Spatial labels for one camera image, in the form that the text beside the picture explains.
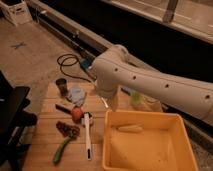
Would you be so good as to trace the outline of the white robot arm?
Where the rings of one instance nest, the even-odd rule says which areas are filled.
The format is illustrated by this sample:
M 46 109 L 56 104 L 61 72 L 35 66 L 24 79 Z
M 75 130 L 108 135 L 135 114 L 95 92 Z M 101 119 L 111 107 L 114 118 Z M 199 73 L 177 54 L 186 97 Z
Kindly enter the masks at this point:
M 119 85 L 196 117 L 213 126 L 213 83 L 173 76 L 129 65 L 128 50 L 114 45 L 92 63 L 100 96 L 113 99 Z

